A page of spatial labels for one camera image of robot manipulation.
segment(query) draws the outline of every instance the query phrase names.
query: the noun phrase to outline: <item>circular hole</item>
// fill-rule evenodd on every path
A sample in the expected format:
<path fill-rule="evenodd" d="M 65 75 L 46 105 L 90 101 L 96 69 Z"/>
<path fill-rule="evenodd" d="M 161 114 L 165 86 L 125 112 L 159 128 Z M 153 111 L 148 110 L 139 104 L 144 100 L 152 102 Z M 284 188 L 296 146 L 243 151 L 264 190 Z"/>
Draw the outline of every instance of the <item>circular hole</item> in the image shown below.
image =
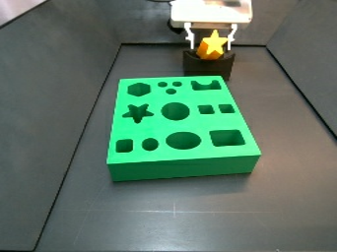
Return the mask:
<path fill-rule="evenodd" d="M 189 115 L 189 108 L 183 103 L 171 102 L 161 107 L 161 114 L 167 119 L 179 121 Z"/>
<path fill-rule="evenodd" d="M 201 142 L 200 137 L 191 132 L 176 132 L 165 138 L 165 144 L 177 150 L 195 148 Z"/>
<path fill-rule="evenodd" d="M 147 138 L 141 141 L 141 147 L 145 151 L 153 151 L 159 146 L 157 141 L 153 138 Z"/>
<path fill-rule="evenodd" d="M 157 86 L 159 86 L 160 88 L 164 88 L 164 87 L 167 87 L 167 83 L 165 83 L 165 82 L 159 82 L 159 83 L 157 83 Z"/>
<path fill-rule="evenodd" d="M 180 82 L 173 82 L 172 85 L 173 87 L 181 87 L 183 84 Z"/>
<path fill-rule="evenodd" d="M 165 91 L 165 93 L 167 93 L 168 95 L 172 95 L 175 92 L 176 92 L 176 90 L 173 90 L 173 89 L 168 89 L 168 90 Z"/>

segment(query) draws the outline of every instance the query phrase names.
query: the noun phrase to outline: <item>gray tabletop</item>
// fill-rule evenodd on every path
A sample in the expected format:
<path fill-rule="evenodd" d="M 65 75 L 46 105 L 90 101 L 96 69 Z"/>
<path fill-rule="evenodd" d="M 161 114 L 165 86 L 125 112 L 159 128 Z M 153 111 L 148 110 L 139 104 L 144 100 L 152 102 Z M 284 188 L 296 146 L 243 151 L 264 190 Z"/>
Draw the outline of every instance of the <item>gray tabletop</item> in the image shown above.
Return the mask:
<path fill-rule="evenodd" d="M 252 173 L 112 182 L 118 79 L 181 76 L 183 49 L 121 47 L 37 250 L 334 250 L 335 140 L 263 47 L 233 47 L 227 83 L 262 150 Z"/>

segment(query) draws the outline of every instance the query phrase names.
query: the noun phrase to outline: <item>green foam block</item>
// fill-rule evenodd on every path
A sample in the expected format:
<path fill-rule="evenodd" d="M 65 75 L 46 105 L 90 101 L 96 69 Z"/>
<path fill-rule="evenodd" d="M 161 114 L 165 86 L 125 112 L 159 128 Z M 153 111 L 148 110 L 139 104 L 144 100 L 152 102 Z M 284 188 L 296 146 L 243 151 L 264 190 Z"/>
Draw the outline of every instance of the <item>green foam block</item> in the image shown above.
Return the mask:
<path fill-rule="evenodd" d="M 260 151 L 219 76 L 121 79 L 113 181 L 251 172 Z"/>

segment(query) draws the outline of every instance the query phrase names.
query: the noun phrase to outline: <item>black cube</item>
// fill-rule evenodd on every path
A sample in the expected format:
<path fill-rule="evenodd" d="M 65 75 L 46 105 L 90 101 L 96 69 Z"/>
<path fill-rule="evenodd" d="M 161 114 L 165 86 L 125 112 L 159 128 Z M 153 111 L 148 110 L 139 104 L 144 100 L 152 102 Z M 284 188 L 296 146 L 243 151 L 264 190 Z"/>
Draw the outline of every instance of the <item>black cube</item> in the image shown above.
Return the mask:
<path fill-rule="evenodd" d="M 227 51 L 217 59 L 204 60 L 195 50 L 183 52 L 183 68 L 185 76 L 220 75 L 228 81 L 235 53 Z"/>

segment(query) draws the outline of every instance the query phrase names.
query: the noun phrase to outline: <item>yellow star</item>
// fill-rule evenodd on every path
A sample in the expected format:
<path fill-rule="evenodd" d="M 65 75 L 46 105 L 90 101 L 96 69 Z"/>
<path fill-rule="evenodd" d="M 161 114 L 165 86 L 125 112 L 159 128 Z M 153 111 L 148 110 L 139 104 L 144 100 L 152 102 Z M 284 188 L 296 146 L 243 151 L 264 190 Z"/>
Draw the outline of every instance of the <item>yellow star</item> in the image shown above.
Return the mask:
<path fill-rule="evenodd" d="M 225 44 L 225 42 L 227 38 L 217 37 L 217 32 L 213 30 L 211 36 L 203 38 L 196 54 L 201 59 L 216 59 L 223 54 L 221 46 Z"/>

